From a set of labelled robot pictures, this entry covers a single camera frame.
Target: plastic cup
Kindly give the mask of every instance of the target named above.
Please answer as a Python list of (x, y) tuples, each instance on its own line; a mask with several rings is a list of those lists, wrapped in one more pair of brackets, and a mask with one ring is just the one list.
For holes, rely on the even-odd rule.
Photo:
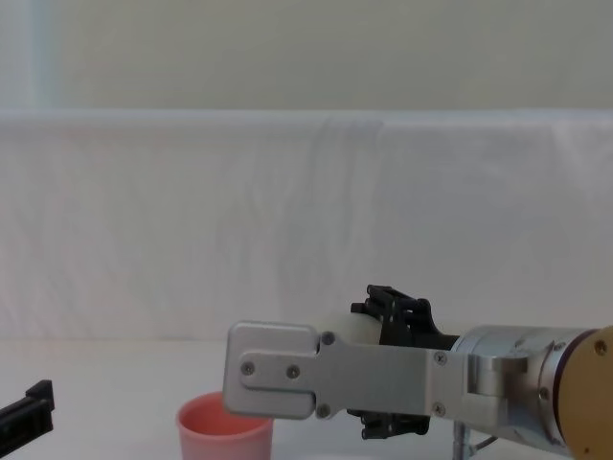
[(273, 421), (226, 412), (221, 392), (186, 402), (176, 422), (183, 460), (270, 460)]

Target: black gripper mechanism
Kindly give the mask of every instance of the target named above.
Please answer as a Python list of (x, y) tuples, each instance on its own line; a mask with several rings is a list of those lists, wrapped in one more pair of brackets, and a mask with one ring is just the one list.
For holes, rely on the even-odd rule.
[[(451, 350), (459, 338), (441, 333), (432, 319), (430, 302), (414, 299), (389, 286), (370, 285), (369, 297), (362, 304), (352, 304), (352, 313), (367, 314), (381, 322), (379, 345)], [(362, 439), (387, 439), (401, 434), (424, 435), (430, 417), (348, 410), (359, 417), (364, 429)]]
[(53, 430), (55, 408), (53, 385), (42, 380), (26, 391), (25, 398), (0, 409), (0, 457)]

